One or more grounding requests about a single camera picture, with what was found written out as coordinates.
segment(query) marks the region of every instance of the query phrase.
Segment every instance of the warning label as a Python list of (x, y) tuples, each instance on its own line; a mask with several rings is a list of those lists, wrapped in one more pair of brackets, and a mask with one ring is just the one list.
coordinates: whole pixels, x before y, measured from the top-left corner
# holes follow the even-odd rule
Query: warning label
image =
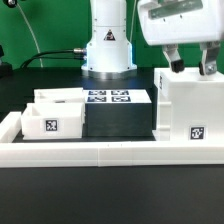
[(108, 33), (105, 36), (104, 40), (115, 41), (115, 37), (114, 37), (114, 35), (113, 35), (111, 30), (108, 31)]

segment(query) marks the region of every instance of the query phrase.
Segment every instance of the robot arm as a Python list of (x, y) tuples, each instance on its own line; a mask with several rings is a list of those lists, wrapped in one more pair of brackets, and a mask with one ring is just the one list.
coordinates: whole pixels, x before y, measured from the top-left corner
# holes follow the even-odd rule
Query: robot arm
[(224, 39), (223, 0), (140, 0), (138, 13), (145, 40), (162, 45), (173, 72), (184, 70), (178, 44), (200, 43), (202, 75), (217, 71), (216, 59)]

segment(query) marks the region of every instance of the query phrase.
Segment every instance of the open box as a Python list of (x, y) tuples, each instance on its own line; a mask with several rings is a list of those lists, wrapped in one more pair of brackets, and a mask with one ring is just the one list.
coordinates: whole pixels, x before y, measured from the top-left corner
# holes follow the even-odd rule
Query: open box
[(21, 117), (24, 139), (81, 138), (83, 103), (29, 103)]
[(83, 88), (35, 89), (35, 103), (85, 102)]

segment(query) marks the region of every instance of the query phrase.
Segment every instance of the black cable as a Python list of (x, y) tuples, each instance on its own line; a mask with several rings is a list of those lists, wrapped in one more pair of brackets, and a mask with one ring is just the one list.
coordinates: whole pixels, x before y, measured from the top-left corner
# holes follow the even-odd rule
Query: black cable
[[(49, 54), (64, 54), (64, 53), (73, 53), (74, 54), (74, 50), (55, 50), (55, 51), (45, 51), (39, 54), (34, 55), (32, 58), (26, 60), (25, 62), (22, 63), (22, 65), (20, 66), (20, 68), (26, 68), (33, 60), (35, 59), (40, 59), (40, 58), (44, 58), (42, 57), (43, 55), (49, 55)], [(60, 59), (60, 58), (55, 58), (55, 57), (48, 57), (48, 59)], [(84, 60), (83, 55), (82, 54), (77, 54), (73, 57), (73, 59), (76, 60)]]
[(74, 56), (74, 57), (33, 57), (27, 61), (25, 61), (21, 66), (20, 68), (27, 68), (27, 66), (34, 60), (36, 59), (75, 59), (75, 60), (84, 60), (83, 57), (77, 57), (77, 56)]

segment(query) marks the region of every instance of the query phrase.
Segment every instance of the white container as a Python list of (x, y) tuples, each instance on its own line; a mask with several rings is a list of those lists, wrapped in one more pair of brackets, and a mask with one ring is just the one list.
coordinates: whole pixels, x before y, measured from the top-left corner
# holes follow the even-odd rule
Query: white container
[(223, 142), (223, 74), (201, 76), (198, 68), (176, 74), (169, 68), (158, 68), (155, 85), (157, 140)]
[(21, 117), (24, 139), (81, 138), (83, 113), (83, 103), (29, 103)]
[(85, 102), (83, 88), (35, 89), (35, 103)]

